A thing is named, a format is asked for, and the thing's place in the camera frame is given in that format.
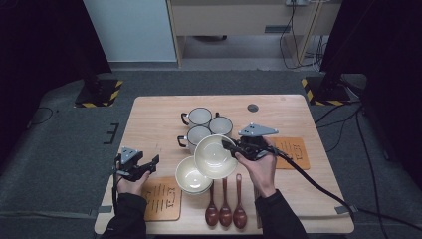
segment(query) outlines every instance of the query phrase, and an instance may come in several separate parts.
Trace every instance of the hand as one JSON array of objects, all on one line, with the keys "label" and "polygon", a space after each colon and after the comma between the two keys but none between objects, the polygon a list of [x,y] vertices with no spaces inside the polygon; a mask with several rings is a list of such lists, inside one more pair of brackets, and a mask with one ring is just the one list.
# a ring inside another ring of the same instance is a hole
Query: hand
[{"label": "hand", "polygon": [[[274,146],[267,137],[263,137],[263,139],[267,145]],[[254,186],[259,190],[262,197],[269,197],[276,192],[274,176],[276,173],[277,158],[272,153],[267,153],[257,161],[250,161],[239,152],[236,152],[235,156],[248,169],[252,183],[254,183]]]},{"label": "hand", "polygon": [[142,196],[142,186],[145,181],[149,178],[151,174],[150,171],[147,171],[140,180],[132,182],[124,179],[120,175],[117,177],[117,192],[118,193],[130,193],[138,196]]}]

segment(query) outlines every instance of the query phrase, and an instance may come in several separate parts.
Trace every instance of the white bowl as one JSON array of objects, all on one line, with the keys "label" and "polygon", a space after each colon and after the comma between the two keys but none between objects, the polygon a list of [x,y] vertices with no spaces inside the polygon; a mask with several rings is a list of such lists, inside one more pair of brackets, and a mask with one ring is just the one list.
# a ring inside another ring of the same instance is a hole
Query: white bowl
[{"label": "white bowl", "polygon": [[230,175],[238,164],[230,150],[223,147],[222,140],[235,143],[227,136],[213,134],[204,137],[195,149],[195,165],[198,171],[206,177],[220,179]]},{"label": "white bowl", "polygon": [[193,156],[183,159],[176,168],[179,187],[189,194],[201,194],[211,187],[213,180],[202,175],[195,166]]}]

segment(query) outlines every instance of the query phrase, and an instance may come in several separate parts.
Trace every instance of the wall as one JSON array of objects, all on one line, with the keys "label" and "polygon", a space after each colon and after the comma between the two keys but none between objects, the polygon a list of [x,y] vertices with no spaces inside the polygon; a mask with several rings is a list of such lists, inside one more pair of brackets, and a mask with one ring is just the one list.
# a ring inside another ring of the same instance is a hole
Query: wall
[{"label": "wall", "polygon": [[176,62],[165,0],[84,0],[109,62]]}]

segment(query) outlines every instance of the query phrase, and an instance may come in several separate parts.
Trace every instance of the white mug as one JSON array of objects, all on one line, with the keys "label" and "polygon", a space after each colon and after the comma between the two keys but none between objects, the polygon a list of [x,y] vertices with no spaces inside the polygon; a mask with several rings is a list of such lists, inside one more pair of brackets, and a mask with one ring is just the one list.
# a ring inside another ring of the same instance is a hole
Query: white mug
[{"label": "white mug", "polygon": [[232,121],[225,117],[220,117],[219,113],[215,114],[216,117],[211,119],[209,128],[213,134],[222,134],[228,137],[232,136],[233,124]]},{"label": "white mug", "polygon": [[[211,131],[208,127],[205,126],[195,126],[192,127],[186,136],[178,136],[177,141],[179,142],[179,146],[189,148],[190,154],[194,154],[196,145],[202,140],[202,138],[211,135]],[[188,144],[181,143],[180,140],[187,140]]]},{"label": "white mug", "polygon": [[199,125],[208,126],[208,123],[212,119],[212,114],[206,108],[195,108],[189,114],[182,113],[180,117],[182,118],[182,122],[189,125],[189,127]]}]

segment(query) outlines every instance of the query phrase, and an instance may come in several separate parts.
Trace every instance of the wooden spoon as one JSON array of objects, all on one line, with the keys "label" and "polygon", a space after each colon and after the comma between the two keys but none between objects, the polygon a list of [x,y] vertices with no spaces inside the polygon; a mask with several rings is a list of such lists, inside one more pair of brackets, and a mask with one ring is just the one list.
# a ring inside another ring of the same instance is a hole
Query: wooden spoon
[{"label": "wooden spoon", "polygon": [[210,204],[208,205],[208,208],[205,211],[205,221],[207,221],[208,225],[215,226],[218,223],[219,212],[214,204],[214,181],[212,182],[210,187],[210,195]]},{"label": "wooden spoon", "polygon": [[245,210],[243,210],[241,202],[241,190],[242,190],[242,175],[236,175],[236,187],[238,192],[238,205],[233,213],[233,223],[239,229],[243,229],[246,226],[248,217],[246,216]]},{"label": "wooden spoon", "polygon": [[228,227],[232,224],[232,211],[227,203],[227,177],[223,178],[223,193],[224,202],[220,209],[220,223],[221,225]]}]

